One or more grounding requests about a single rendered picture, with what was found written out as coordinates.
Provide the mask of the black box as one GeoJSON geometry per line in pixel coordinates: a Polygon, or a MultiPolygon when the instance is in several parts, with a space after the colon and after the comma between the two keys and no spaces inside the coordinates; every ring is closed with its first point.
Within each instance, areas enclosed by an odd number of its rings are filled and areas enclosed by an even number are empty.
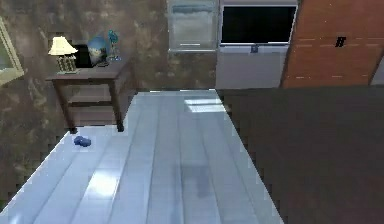
{"type": "Polygon", "coordinates": [[[75,53],[75,65],[77,68],[92,68],[92,62],[90,59],[90,54],[88,46],[86,44],[77,44],[75,45],[77,52],[75,53]]]}

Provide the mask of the grey television stand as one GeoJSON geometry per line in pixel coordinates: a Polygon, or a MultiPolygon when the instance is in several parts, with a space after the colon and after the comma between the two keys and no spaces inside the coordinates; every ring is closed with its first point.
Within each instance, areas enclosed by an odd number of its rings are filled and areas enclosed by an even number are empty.
{"type": "Polygon", "coordinates": [[[277,88],[287,46],[221,47],[217,52],[216,89],[277,88]]]}

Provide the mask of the black television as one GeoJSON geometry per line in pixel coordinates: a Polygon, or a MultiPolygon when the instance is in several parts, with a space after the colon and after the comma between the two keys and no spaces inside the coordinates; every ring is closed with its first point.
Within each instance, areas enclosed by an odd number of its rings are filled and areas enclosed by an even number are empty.
{"type": "Polygon", "coordinates": [[[225,5],[221,43],[288,43],[296,11],[295,5],[225,5]]]}

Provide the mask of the blue round vase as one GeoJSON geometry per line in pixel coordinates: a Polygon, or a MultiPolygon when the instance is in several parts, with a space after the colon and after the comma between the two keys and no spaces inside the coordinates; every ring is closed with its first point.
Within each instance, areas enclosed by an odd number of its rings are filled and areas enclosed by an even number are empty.
{"type": "Polygon", "coordinates": [[[106,67],[107,61],[107,43],[101,36],[96,36],[87,43],[90,60],[93,66],[106,67]]]}

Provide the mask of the cream shade table lamp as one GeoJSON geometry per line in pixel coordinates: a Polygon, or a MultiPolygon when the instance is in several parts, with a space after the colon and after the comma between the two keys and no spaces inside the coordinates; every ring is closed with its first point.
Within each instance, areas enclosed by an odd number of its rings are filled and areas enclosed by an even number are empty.
{"type": "Polygon", "coordinates": [[[64,36],[55,36],[48,54],[56,57],[60,74],[76,74],[79,71],[75,64],[77,52],[64,36]]]}

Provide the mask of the teal glass ornament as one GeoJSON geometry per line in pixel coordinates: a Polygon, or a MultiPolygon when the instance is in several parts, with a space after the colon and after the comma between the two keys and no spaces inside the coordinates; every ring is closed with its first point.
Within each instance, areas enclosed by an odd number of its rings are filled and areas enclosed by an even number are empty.
{"type": "Polygon", "coordinates": [[[110,58],[113,60],[119,60],[120,56],[119,56],[118,47],[117,47],[118,35],[113,30],[109,30],[108,31],[108,38],[109,38],[110,45],[111,45],[110,58]]]}

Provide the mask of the dark brown side table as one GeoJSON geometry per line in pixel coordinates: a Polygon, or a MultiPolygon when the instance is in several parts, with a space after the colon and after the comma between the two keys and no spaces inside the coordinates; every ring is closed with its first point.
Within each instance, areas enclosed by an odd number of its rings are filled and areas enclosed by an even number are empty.
{"type": "Polygon", "coordinates": [[[123,121],[138,89],[132,58],[74,74],[56,73],[47,81],[53,85],[71,134],[84,126],[115,125],[118,132],[124,131],[123,121]]]}

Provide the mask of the small blue floor object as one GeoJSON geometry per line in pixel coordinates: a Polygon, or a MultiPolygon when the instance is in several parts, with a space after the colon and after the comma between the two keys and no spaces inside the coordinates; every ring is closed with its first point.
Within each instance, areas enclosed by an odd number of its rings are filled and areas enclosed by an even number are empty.
{"type": "Polygon", "coordinates": [[[74,144],[82,147],[88,147],[91,145],[91,140],[83,136],[77,136],[74,139],[74,144]]]}

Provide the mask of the grey framed window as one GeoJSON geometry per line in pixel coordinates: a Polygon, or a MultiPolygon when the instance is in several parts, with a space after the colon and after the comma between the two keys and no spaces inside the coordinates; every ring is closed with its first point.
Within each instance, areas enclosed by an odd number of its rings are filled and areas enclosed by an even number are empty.
{"type": "Polygon", "coordinates": [[[170,52],[214,52],[218,0],[167,0],[170,52]]]}

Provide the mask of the pale framed wall picture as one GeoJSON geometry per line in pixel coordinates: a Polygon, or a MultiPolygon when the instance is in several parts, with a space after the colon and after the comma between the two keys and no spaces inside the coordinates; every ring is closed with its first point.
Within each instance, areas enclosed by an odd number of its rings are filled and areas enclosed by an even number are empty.
{"type": "Polygon", "coordinates": [[[15,47],[0,16],[0,86],[24,75],[15,47]]]}

